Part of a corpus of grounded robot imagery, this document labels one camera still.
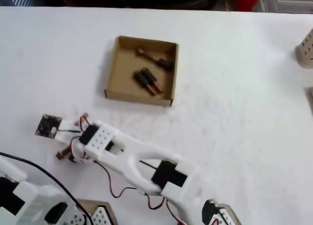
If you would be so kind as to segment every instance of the screw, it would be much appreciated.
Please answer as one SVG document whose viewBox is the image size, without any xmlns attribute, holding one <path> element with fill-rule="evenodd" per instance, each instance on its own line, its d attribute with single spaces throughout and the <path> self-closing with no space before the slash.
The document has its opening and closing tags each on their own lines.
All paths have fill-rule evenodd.
<svg viewBox="0 0 313 225">
<path fill-rule="evenodd" d="M 68 146 L 68 147 L 65 148 L 63 151 L 58 152 L 58 153 L 56 154 L 56 156 L 57 156 L 57 158 L 58 158 L 59 160 L 63 160 L 63 159 L 66 157 L 66 155 L 69 154 L 69 153 L 70 153 L 70 147 Z"/>
</svg>

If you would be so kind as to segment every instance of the electronic component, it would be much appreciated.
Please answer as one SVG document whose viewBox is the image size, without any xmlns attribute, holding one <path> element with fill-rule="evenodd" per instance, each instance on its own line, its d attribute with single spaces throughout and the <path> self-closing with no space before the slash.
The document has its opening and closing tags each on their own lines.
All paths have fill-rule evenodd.
<svg viewBox="0 0 313 225">
<path fill-rule="evenodd" d="M 115 195 L 112 192 L 110 174 L 105 169 L 114 197 L 119 198 L 126 189 L 136 189 L 148 197 L 150 209 L 161 208 L 165 200 L 171 215 L 181 225 L 241 225 L 229 206 L 215 205 L 212 200 L 208 200 L 212 198 L 212 188 L 198 166 L 168 149 L 142 142 L 100 120 L 93 123 L 84 120 L 89 126 L 86 130 L 81 128 L 82 135 L 59 132 L 56 139 L 80 152 L 78 156 L 81 158 L 72 152 L 73 161 L 95 162 L 104 169 L 105 166 L 109 167 L 134 186 L 124 188 L 120 194 Z M 71 120 L 63 120 L 62 123 L 62 128 L 69 130 L 74 125 Z M 75 138 L 80 138 L 81 141 L 73 142 Z M 161 160 L 158 167 L 151 166 L 155 169 L 151 179 L 143 176 L 138 169 L 139 162 L 150 166 L 143 159 Z M 152 207 L 150 195 L 162 196 L 164 200 Z M 177 208 L 179 217 L 171 211 L 168 203 Z"/>
<path fill-rule="evenodd" d="M 148 79 L 140 72 L 136 71 L 134 72 L 134 79 L 145 89 L 149 91 L 151 95 L 156 95 L 155 90 L 151 87 L 149 84 Z"/>
<path fill-rule="evenodd" d="M 164 68 L 167 71 L 172 71 L 174 68 L 174 63 L 172 61 L 169 60 L 164 60 L 162 58 L 160 59 L 155 59 L 152 56 L 150 56 L 148 53 L 146 53 L 143 49 L 138 48 L 135 50 L 136 54 L 142 57 L 145 57 L 146 59 L 150 60 L 151 62 L 153 62 L 154 64 L 156 64 L 157 66 Z"/>
<path fill-rule="evenodd" d="M 58 152 L 56 156 L 59 160 L 63 160 L 69 153 L 70 153 L 70 147 L 68 146 L 63 151 Z"/>
<path fill-rule="evenodd" d="M 149 81 L 150 85 L 154 86 L 159 93 L 163 92 L 163 89 L 157 83 L 157 79 L 153 76 L 153 74 L 150 72 L 150 70 L 148 68 L 146 68 L 146 67 L 143 68 L 141 70 L 141 73 L 147 78 L 147 80 Z"/>
<path fill-rule="evenodd" d="M 163 160 L 156 169 L 151 181 L 164 188 L 167 182 L 171 182 L 179 187 L 182 187 L 187 176 L 175 170 L 176 164 Z"/>
<path fill-rule="evenodd" d="M 40 135 L 48 138 L 55 138 L 57 130 L 61 124 L 62 118 L 44 114 L 35 135 Z"/>
<path fill-rule="evenodd" d="M 84 145 L 88 144 L 94 134 L 98 131 L 98 129 L 98 125 L 89 125 L 87 129 L 83 132 L 82 136 L 80 136 L 79 141 Z"/>
</svg>

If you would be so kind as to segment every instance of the black wire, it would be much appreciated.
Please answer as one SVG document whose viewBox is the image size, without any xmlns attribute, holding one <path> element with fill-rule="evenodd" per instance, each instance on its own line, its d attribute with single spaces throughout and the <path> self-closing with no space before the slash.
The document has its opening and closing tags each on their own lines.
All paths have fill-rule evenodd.
<svg viewBox="0 0 313 225">
<path fill-rule="evenodd" d="M 80 133 L 81 131 L 75 131 L 75 130 L 57 130 L 57 132 L 72 132 L 72 133 Z"/>
<path fill-rule="evenodd" d="M 157 169 L 155 166 L 153 166 L 153 165 L 151 165 L 151 164 L 149 164 L 149 163 L 147 163 L 147 162 L 145 162 L 143 160 L 140 160 L 139 162 L 142 163 L 142 164 L 145 164 L 146 166 L 149 166 L 149 167 L 151 167 L 151 168 L 153 168 L 155 170 Z"/>
<path fill-rule="evenodd" d="M 10 155 L 10 154 L 7 154 L 7 153 L 3 153 L 3 152 L 0 152 L 0 155 L 4 156 L 4 157 L 7 157 L 7 158 L 14 159 L 14 160 L 19 160 L 19 161 L 24 162 L 26 164 L 32 165 L 35 168 L 39 169 L 41 172 L 45 173 L 49 178 L 51 178 L 53 181 L 55 181 L 66 192 L 66 194 L 68 194 L 68 196 L 75 202 L 76 206 L 78 208 L 80 208 L 83 211 L 83 213 L 88 217 L 89 221 L 91 222 L 91 225 L 93 225 L 92 218 L 89 215 L 89 213 L 84 209 L 84 207 L 73 197 L 73 195 L 67 190 L 67 188 L 63 184 L 61 184 L 61 182 L 58 181 L 47 170 L 45 170 L 44 168 L 40 167 L 39 165 L 33 163 L 32 161 L 29 161 L 29 160 L 26 160 L 26 159 L 23 159 L 23 158 L 20 158 L 20 157 L 16 157 L 16 156 L 13 156 L 13 155 Z"/>
<path fill-rule="evenodd" d="M 224 208 L 218 208 L 218 214 L 222 217 L 222 219 L 224 220 L 226 225 L 229 225 L 228 222 L 226 221 L 224 215 L 220 212 L 220 209 L 224 209 Z"/>
</svg>

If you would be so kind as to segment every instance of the cardboard box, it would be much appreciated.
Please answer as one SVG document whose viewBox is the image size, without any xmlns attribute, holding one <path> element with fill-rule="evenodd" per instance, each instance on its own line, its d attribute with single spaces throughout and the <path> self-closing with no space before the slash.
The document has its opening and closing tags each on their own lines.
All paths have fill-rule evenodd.
<svg viewBox="0 0 313 225">
<path fill-rule="evenodd" d="M 136 55 L 142 48 L 154 58 L 174 61 L 173 71 L 166 71 L 151 61 Z M 105 95 L 108 99 L 171 106 L 174 100 L 179 46 L 176 43 L 117 37 L 113 49 L 113 65 Z M 163 93 L 151 96 L 133 78 L 135 71 L 148 68 L 163 88 Z"/>
</svg>

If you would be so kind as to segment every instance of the black cable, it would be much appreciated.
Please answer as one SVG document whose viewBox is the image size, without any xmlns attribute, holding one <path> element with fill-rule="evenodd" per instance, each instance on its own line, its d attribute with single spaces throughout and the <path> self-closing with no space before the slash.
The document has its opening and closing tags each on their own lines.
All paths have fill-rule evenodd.
<svg viewBox="0 0 313 225">
<path fill-rule="evenodd" d="M 56 182 L 57 185 L 59 185 L 65 192 L 66 194 L 68 194 L 68 196 L 75 202 L 76 206 L 78 208 L 80 208 L 83 213 L 88 217 L 91 225 L 93 225 L 93 221 L 91 219 L 91 216 L 89 215 L 89 213 L 84 209 L 84 207 L 74 198 L 74 196 L 67 190 L 67 188 L 61 184 L 60 181 L 58 181 L 52 174 L 50 174 L 47 170 L 45 170 L 44 168 L 40 167 L 39 165 L 33 163 L 32 161 L 29 161 L 29 160 L 26 160 L 26 159 L 23 159 L 23 158 L 20 158 L 20 157 L 16 157 L 16 156 L 13 156 L 13 155 L 10 155 L 10 154 L 7 154 L 7 153 L 3 153 L 3 152 L 0 152 L 0 155 L 1 156 L 4 156 L 4 157 L 7 157 L 7 158 L 11 158 L 11 159 L 14 159 L 14 160 L 18 160 L 18 161 L 21 161 L 21 162 L 24 162 L 26 164 L 29 164 L 29 165 L 32 165 L 34 166 L 35 168 L 39 169 L 41 172 L 45 173 L 49 178 L 51 178 L 53 181 Z"/>
<path fill-rule="evenodd" d="M 157 169 L 155 166 L 153 166 L 153 165 L 151 165 L 151 164 L 149 164 L 149 163 L 147 163 L 147 162 L 145 162 L 143 160 L 140 160 L 139 162 L 142 163 L 142 164 L 145 164 L 146 166 L 149 166 L 149 167 L 151 167 L 151 168 L 153 168 L 155 170 Z"/>
<path fill-rule="evenodd" d="M 75 131 L 75 130 L 57 130 L 57 132 L 72 132 L 72 133 L 80 133 L 81 131 Z"/>
</svg>

